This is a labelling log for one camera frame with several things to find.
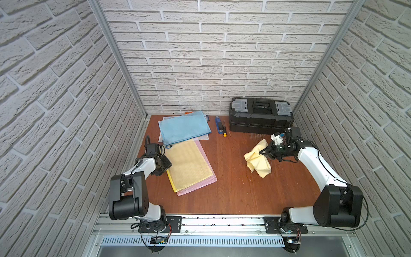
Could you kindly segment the black plastic toolbox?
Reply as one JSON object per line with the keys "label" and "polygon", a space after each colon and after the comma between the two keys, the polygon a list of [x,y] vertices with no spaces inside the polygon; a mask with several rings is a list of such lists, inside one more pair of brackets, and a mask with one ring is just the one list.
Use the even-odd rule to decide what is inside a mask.
{"label": "black plastic toolbox", "polygon": [[294,123],[291,105],[286,101],[234,97],[230,103],[229,124],[233,132],[282,133]]}

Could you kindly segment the aluminium mounting rail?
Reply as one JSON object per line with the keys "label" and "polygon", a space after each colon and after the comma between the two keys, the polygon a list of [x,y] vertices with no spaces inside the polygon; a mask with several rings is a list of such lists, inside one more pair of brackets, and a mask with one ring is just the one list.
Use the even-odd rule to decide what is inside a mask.
{"label": "aluminium mounting rail", "polygon": [[[354,231],[342,231],[330,227],[320,227],[306,224],[308,233],[282,235],[267,234],[263,217],[269,215],[217,215],[217,214],[171,214],[169,216],[181,216],[182,226],[180,233],[172,233],[173,236],[296,236],[298,233],[307,236],[355,236]],[[101,214],[92,229],[94,235],[139,235],[139,227],[133,224],[138,220],[111,220],[109,215]]]}

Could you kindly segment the yellow document bag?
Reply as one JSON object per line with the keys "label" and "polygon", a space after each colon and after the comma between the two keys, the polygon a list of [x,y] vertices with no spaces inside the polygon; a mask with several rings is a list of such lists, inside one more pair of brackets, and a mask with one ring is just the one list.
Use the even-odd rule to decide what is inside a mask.
{"label": "yellow document bag", "polygon": [[167,175],[175,193],[212,175],[193,139],[173,145],[165,155],[172,163]]}

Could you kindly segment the pink document bag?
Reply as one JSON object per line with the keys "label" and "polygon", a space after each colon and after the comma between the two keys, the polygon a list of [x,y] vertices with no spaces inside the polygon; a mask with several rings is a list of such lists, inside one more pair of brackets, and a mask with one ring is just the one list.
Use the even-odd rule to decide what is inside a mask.
{"label": "pink document bag", "polygon": [[208,177],[208,178],[206,178],[206,179],[204,179],[204,180],[202,180],[202,181],[200,181],[200,182],[192,185],[192,186],[189,186],[189,187],[187,187],[187,188],[185,188],[185,189],[182,189],[182,190],[178,191],[178,192],[177,192],[177,196],[183,196],[183,195],[185,195],[185,194],[188,194],[188,193],[190,193],[190,192],[193,192],[193,191],[195,191],[195,190],[198,190],[198,189],[200,189],[200,188],[202,188],[202,187],[208,186],[208,185],[210,185],[210,184],[212,184],[212,183],[214,183],[214,182],[217,181],[217,177],[216,177],[216,175],[215,175],[215,173],[214,173],[214,170],[213,170],[213,168],[212,168],[212,166],[211,166],[211,164],[210,164],[210,162],[209,162],[209,160],[208,160],[208,158],[207,158],[207,156],[206,156],[206,154],[205,154],[205,152],[204,152],[204,150],[203,150],[203,148],[202,148],[202,146],[201,146],[200,141],[199,141],[199,140],[194,140],[194,142],[196,143],[196,145],[197,145],[200,153],[202,154],[203,158],[205,159],[208,167],[209,167],[210,170],[212,171],[212,175],[211,175],[210,177]]}

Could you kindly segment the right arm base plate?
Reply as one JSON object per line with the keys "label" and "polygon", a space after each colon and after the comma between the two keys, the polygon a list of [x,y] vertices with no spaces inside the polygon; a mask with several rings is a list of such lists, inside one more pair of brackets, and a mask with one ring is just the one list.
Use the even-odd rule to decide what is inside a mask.
{"label": "right arm base plate", "polygon": [[297,234],[298,232],[302,234],[308,233],[305,224],[282,222],[280,216],[265,216],[263,217],[263,222],[267,234],[278,233],[282,235],[290,235]]}

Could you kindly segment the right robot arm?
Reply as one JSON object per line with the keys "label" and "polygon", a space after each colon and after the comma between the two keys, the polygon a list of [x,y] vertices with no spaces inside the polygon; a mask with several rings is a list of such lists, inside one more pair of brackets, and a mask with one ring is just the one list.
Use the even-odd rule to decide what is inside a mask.
{"label": "right robot arm", "polygon": [[320,195],[312,206],[286,207],[280,221],[283,224],[309,224],[331,227],[342,231],[363,228],[362,208],[368,207],[362,190],[342,179],[327,163],[319,147],[304,139],[297,127],[289,127],[283,133],[275,133],[260,154],[279,162],[301,162],[317,183]]}

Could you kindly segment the yellow cleaning cloth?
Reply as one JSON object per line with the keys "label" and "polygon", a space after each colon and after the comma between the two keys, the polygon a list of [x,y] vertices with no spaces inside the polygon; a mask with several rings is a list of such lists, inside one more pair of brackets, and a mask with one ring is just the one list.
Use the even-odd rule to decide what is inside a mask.
{"label": "yellow cleaning cloth", "polygon": [[257,172],[261,178],[265,178],[271,173],[271,165],[267,157],[260,154],[260,151],[264,150],[267,146],[267,141],[262,139],[249,153],[244,155],[248,169],[251,173]]}

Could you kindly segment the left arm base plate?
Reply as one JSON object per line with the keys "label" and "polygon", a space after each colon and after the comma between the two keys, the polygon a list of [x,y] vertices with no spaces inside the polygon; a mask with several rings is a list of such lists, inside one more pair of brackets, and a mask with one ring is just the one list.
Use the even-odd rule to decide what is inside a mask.
{"label": "left arm base plate", "polygon": [[181,226],[181,216],[167,215],[165,219],[143,223],[138,230],[140,233],[180,233]]}

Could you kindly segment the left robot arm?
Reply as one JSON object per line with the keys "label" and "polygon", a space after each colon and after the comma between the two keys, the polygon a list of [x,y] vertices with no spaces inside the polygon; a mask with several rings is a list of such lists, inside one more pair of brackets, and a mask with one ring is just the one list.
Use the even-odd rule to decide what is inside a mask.
{"label": "left robot arm", "polygon": [[166,148],[152,143],[149,136],[145,138],[144,147],[143,155],[135,160],[129,171],[112,176],[109,217],[114,221],[136,218],[138,225],[154,226],[158,231],[169,224],[164,208],[149,202],[146,179],[161,176],[172,167],[172,163],[165,155]]}

